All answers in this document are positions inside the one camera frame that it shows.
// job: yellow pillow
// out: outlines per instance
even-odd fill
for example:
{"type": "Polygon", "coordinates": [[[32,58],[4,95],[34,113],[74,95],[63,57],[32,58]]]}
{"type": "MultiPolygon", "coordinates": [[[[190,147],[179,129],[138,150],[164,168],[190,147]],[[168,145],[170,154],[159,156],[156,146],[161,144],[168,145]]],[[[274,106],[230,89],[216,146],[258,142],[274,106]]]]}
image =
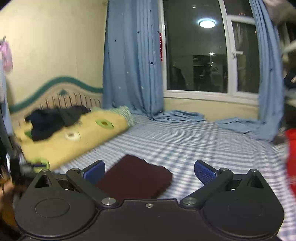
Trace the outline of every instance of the yellow pillow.
{"type": "Polygon", "coordinates": [[[82,115],[78,123],[62,128],[47,140],[33,142],[25,134],[31,128],[32,125],[27,124],[14,130],[25,158],[44,158],[54,170],[117,136],[128,124],[123,116],[101,110],[82,115]]]}

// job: wall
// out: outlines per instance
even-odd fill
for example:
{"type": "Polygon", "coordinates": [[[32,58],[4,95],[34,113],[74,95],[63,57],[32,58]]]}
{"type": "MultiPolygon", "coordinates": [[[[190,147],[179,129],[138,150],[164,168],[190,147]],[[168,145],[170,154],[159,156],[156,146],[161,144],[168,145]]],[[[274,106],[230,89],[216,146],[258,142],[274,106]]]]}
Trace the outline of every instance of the wall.
{"type": "Polygon", "coordinates": [[[105,2],[12,0],[0,11],[0,34],[6,35],[14,65],[7,74],[10,105],[58,76],[102,87],[105,2]]]}
{"type": "Polygon", "coordinates": [[[165,110],[185,110],[199,112],[205,115],[210,121],[219,119],[239,117],[258,117],[258,107],[244,104],[235,104],[218,101],[192,100],[192,99],[172,99],[165,98],[165,110]]]}

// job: red cloth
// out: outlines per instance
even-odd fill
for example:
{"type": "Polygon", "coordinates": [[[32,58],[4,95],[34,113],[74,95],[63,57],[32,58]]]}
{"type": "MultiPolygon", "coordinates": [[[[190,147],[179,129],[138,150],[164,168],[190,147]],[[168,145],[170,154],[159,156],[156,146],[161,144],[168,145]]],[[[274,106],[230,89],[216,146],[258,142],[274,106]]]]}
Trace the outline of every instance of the red cloth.
{"type": "Polygon", "coordinates": [[[287,172],[289,176],[290,187],[296,196],[296,129],[286,131],[289,139],[290,155],[287,161],[287,172]]]}
{"type": "Polygon", "coordinates": [[[172,178],[173,174],[166,168],[126,155],[105,173],[96,187],[120,202],[155,199],[171,184],[172,178]]]}

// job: blue gripper pad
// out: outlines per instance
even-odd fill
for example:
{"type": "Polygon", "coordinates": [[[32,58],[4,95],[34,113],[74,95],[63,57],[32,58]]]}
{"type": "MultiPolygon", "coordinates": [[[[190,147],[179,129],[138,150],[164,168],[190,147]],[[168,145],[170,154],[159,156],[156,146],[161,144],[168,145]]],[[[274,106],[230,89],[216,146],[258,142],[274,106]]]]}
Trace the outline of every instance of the blue gripper pad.
{"type": "Polygon", "coordinates": [[[212,167],[212,170],[210,170],[206,165],[203,161],[196,161],[194,164],[196,177],[205,185],[216,178],[215,171],[217,171],[212,167]]]}
{"type": "Polygon", "coordinates": [[[102,160],[98,160],[84,168],[81,173],[84,179],[92,184],[96,184],[105,174],[105,163],[102,160]]]}

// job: checkered bed sheet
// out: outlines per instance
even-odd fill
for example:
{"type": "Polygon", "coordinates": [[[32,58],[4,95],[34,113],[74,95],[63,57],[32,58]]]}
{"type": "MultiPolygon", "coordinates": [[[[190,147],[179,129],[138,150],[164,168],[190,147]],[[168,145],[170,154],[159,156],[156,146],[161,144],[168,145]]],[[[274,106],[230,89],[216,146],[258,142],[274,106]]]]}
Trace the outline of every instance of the checkered bed sheet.
{"type": "Polygon", "coordinates": [[[127,132],[62,166],[58,172],[83,169],[103,160],[110,169],[126,154],[164,166],[173,173],[171,186],[160,198],[183,197],[203,186],[194,175],[194,163],[201,159],[216,169],[227,167],[245,174],[256,168],[265,177],[280,200],[284,223],[278,233],[283,241],[296,240],[296,198],[286,178],[287,145],[273,146],[247,135],[218,128],[209,121],[164,123],[135,115],[136,124],[127,132]]]}

